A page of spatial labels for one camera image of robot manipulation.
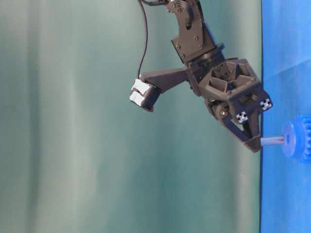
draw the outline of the blue table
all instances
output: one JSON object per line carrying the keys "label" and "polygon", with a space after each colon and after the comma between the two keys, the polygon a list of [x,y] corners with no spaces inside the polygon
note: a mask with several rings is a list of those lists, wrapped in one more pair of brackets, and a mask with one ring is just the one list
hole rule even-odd
{"label": "blue table", "polygon": [[[263,0],[263,82],[274,102],[264,136],[280,135],[296,115],[311,114],[311,1]],[[311,164],[262,153],[262,233],[311,232]]]}

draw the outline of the teal curtain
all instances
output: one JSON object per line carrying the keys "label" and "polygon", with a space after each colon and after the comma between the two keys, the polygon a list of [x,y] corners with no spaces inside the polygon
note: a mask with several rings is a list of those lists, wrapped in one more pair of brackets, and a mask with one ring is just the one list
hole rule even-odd
{"label": "teal curtain", "polygon": [[[203,0],[226,57],[261,76],[259,0]],[[147,7],[144,71],[182,64],[174,15]],[[150,114],[128,100],[142,52],[136,0],[0,2],[0,230],[259,231],[259,155],[184,83]]]}

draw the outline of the shaft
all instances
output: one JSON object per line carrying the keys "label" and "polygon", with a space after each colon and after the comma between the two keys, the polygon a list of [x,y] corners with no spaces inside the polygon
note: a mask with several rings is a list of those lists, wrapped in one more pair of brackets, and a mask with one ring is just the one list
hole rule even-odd
{"label": "shaft", "polygon": [[283,145],[284,137],[263,137],[261,138],[261,145],[264,146],[274,146],[274,145]]}

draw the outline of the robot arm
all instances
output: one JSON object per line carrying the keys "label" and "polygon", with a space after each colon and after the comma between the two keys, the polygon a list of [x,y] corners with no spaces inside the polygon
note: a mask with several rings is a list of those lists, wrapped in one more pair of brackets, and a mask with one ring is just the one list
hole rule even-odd
{"label": "robot arm", "polygon": [[204,22],[199,0],[141,2],[165,5],[174,13],[179,35],[172,39],[183,68],[142,73],[131,89],[130,100],[147,111],[160,94],[187,81],[205,99],[209,112],[253,152],[261,149],[259,115],[273,105],[245,59],[225,59],[223,44],[213,40]]}

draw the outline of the black wire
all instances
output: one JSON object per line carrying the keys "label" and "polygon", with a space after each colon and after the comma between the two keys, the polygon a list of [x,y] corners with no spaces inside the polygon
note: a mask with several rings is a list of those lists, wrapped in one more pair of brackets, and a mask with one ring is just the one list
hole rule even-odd
{"label": "black wire", "polygon": [[148,24],[147,24],[147,16],[146,16],[145,9],[144,9],[144,7],[143,7],[143,5],[142,5],[140,0],[138,0],[138,3],[140,5],[141,11],[142,11],[142,16],[144,18],[144,24],[145,24],[145,45],[144,45],[144,51],[143,51],[143,54],[141,56],[141,60],[140,60],[140,63],[139,63],[138,69],[137,69],[137,78],[139,79],[140,70],[141,70],[142,63],[144,61],[144,58],[145,58],[145,55],[146,55],[146,52],[147,52],[147,46],[148,46]]}

